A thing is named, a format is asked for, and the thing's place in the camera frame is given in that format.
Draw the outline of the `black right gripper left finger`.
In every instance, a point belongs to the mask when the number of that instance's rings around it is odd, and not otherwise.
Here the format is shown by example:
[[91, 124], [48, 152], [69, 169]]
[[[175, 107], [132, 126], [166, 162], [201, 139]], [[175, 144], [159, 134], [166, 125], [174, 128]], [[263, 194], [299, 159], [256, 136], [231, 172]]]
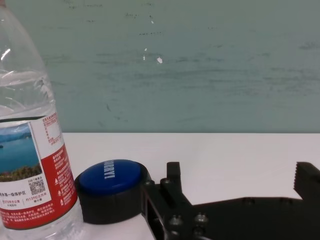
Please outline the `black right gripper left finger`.
[[166, 177], [141, 187], [141, 214], [155, 240], [191, 240], [192, 204], [182, 191], [179, 162], [166, 164]]

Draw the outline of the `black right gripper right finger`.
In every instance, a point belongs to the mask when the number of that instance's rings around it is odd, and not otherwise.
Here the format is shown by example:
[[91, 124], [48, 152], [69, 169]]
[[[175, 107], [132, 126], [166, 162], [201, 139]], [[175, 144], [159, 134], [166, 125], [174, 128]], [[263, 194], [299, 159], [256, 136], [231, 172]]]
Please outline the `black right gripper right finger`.
[[297, 162], [293, 188], [303, 200], [319, 200], [320, 170], [309, 162]]

